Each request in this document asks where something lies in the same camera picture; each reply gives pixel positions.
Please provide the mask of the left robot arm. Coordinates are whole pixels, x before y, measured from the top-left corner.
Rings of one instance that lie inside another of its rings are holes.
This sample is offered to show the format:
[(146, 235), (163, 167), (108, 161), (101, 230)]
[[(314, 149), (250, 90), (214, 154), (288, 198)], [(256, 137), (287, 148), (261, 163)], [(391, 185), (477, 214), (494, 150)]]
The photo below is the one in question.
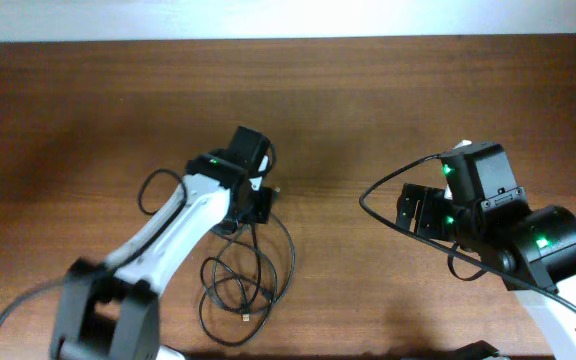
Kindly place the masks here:
[(196, 244), (269, 216), (263, 178), (276, 153), (262, 133), (240, 126), (229, 145), (189, 161), (169, 200), (103, 261), (74, 262), (49, 346), (52, 359), (180, 359), (160, 341), (160, 299)]

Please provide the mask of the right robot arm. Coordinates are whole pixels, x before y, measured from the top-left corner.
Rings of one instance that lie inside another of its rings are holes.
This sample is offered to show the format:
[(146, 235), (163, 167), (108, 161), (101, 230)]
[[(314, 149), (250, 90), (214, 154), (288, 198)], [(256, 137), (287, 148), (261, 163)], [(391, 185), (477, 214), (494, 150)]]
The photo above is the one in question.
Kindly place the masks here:
[(576, 216), (531, 209), (500, 144), (463, 141), (437, 158), (446, 187), (404, 184), (397, 229), (478, 255), (478, 273), (499, 274), (553, 355), (576, 359)]

